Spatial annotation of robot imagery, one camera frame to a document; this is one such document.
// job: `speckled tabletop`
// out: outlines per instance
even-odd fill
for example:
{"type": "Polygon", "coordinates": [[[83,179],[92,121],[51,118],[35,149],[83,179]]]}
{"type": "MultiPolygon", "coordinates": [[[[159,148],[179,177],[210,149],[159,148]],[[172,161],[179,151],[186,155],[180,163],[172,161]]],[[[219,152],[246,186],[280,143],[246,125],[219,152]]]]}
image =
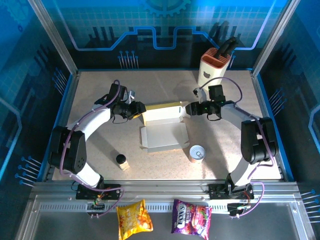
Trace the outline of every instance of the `speckled tabletop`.
{"type": "MultiPolygon", "coordinates": [[[[104,71],[82,72],[76,90],[69,123],[87,113],[94,102],[109,92],[111,83],[118,79],[128,90],[135,91],[135,99],[145,105],[177,101],[197,101],[193,89],[198,71],[104,71]]],[[[261,116],[256,93],[249,71],[227,71],[225,77],[232,78],[243,91],[241,108],[261,116]]],[[[222,81],[227,100],[236,101],[240,94],[230,82],[222,81]]],[[[140,129],[142,117],[125,124],[109,121],[95,131],[86,142],[87,162],[105,180],[200,180],[226,179],[238,165],[241,132],[231,123],[220,120],[210,122],[205,115],[184,118],[190,145],[185,149],[146,153],[141,149],[140,129]],[[202,164],[188,160],[189,149],[201,145],[206,150],[202,164]],[[124,154],[130,168],[122,171],[116,156],[124,154]]],[[[258,168],[253,179],[280,179],[277,166],[258,168]]],[[[65,179],[56,169],[54,180],[65,179]]]]}

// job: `tin can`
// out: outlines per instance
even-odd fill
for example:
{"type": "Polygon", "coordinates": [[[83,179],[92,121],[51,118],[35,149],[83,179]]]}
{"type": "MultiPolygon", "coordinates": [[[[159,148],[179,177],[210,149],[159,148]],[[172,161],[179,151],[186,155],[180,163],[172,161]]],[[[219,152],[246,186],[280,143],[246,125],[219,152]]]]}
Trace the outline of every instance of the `tin can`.
{"type": "Polygon", "coordinates": [[[205,149],[200,145],[194,145],[189,151],[189,160],[191,163],[200,164],[206,157],[205,149]]]}

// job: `can lid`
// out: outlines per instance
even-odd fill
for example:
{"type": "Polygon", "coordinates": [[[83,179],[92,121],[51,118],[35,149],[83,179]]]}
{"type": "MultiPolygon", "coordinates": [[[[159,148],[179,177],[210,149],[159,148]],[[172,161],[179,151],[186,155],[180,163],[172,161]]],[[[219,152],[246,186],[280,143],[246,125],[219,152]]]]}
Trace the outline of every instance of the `can lid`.
{"type": "Polygon", "coordinates": [[[194,145],[190,148],[189,154],[195,160],[202,160],[206,156],[206,151],[202,146],[194,145]]]}
{"type": "Polygon", "coordinates": [[[118,164],[123,164],[127,160],[127,158],[125,155],[119,154],[118,156],[116,156],[115,160],[118,164]]]}

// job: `purple snack bag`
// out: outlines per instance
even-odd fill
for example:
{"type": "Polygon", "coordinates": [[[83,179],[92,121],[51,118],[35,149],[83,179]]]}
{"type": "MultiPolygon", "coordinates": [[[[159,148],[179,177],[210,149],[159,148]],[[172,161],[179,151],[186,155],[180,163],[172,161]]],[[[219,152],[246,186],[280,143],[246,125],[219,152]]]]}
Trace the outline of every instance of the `purple snack bag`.
{"type": "Polygon", "coordinates": [[[198,235],[209,240],[212,207],[174,200],[171,233],[198,235]]]}

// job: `small bottle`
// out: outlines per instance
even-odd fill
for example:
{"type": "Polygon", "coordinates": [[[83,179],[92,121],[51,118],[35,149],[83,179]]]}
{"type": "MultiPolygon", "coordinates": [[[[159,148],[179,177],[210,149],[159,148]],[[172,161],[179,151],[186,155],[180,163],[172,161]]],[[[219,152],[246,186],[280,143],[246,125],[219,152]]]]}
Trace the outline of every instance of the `small bottle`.
{"type": "Polygon", "coordinates": [[[116,162],[119,164],[119,167],[122,169],[122,171],[127,170],[130,167],[126,156],[123,154],[116,156],[116,162]]]}

